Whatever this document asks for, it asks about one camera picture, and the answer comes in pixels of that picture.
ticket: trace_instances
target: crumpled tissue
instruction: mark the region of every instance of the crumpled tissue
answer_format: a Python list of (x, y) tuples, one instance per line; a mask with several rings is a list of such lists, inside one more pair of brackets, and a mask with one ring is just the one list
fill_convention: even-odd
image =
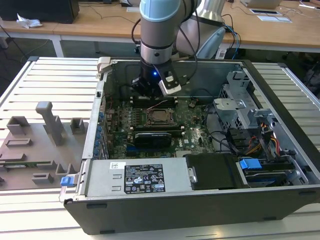
[(16, 22), (20, 26), (22, 26), (22, 27), (24, 27), (26, 29), (33, 28), (33, 27), (41, 27), (42, 26), (42, 24), (40, 23), (40, 21), (38, 19), (30, 20), (30, 19), (26, 19), (26, 18), (24, 18), (22, 16), (19, 16), (18, 13), (16, 15), (18, 16), (18, 19), (17, 19)]

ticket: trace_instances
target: sticker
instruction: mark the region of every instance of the sticker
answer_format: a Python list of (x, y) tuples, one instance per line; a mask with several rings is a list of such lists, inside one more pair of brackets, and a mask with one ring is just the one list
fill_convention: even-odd
[(125, 166), (124, 169), (124, 192), (126, 194), (161, 193), (166, 191), (162, 164), (130, 165)]
[(125, 161), (112, 161), (110, 162), (110, 169), (125, 169)]

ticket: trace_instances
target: floor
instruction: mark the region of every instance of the floor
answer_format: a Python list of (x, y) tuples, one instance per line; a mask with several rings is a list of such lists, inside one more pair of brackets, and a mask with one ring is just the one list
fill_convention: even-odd
[[(14, 41), (18, 44), (21, 50), (27, 56), (39, 57), (55, 57), (54, 46), (51, 41), (43, 39), (25, 39), (15, 38)], [(107, 43), (100, 42), (100, 53), (95, 53), (94, 43), (88, 41), (63, 41), (62, 48), (64, 55), (69, 58), (99, 58), (103, 56), (111, 57), (139, 57), (134, 53), (135, 45), (132, 43)], [(285, 63), (298, 78), (302, 79), (309, 65), (301, 62), (298, 54), (291, 53), (286, 60), (282, 56), (286, 52), (281, 51), (264, 51), (264, 50), (242, 50), (238, 59), (248, 59), (252, 62), (272, 62)], [(20, 71), (26, 59), (12, 41), (8, 41), (8, 49), (1, 50), (0, 48), (0, 95), (6, 90), (10, 82)]]

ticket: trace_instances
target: black box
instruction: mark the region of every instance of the black box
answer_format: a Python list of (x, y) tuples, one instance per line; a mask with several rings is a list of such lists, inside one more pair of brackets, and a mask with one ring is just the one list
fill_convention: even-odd
[(78, 12), (78, 0), (0, 0), (0, 17), (4, 21), (16, 21), (19, 14), (41, 22), (72, 24)]

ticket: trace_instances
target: wooden table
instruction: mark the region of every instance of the wooden table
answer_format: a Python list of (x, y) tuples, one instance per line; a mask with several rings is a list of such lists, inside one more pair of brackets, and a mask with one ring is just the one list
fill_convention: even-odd
[[(225, 3), (222, 15), (232, 15), (234, 29), (242, 38), (242, 49), (320, 53), (320, 10), (299, 7), (297, 1), (283, 1), (281, 5), (276, 9), (281, 13), (286, 13), (288, 8), (295, 8), (301, 14), (287, 12), (286, 16), (292, 23), (261, 21), (240, 0), (235, 0), (232, 4)], [(139, 13), (127, 12), (120, 5), (95, 6), (80, 3), (80, 12), (73, 24), (44, 22), (42, 27), (25, 29), (16, 22), (4, 21), (3, 27), (15, 38), (49, 39), (53, 42), (57, 56), (63, 57), (62, 40), (92, 41), (96, 43), (96, 51), (98, 42), (131, 43), (131, 29), (139, 18)], [(226, 24), (231, 24), (228, 16), (224, 19)], [(140, 37), (139, 25), (134, 35), (137, 39)], [(226, 33), (218, 51), (225, 52), (232, 40), (231, 33)]]
[[(293, 11), (288, 12), (289, 9), (295, 9), (301, 14)], [(320, 52), (320, 10), (299, 7), (298, 1), (282, 1), (276, 11), (289, 18), (292, 23), (261, 21), (239, 0), (235, 0), (233, 4), (226, 2), (222, 15), (230, 14), (232, 16), (234, 30), (240, 34), (242, 39), (240, 46), (242, 49)], [(223, 18), (225, 23), (231, 26), (229, 16)], [(232, 41), (231, 33), (227, 33), (219, 50), (229, 48)]]

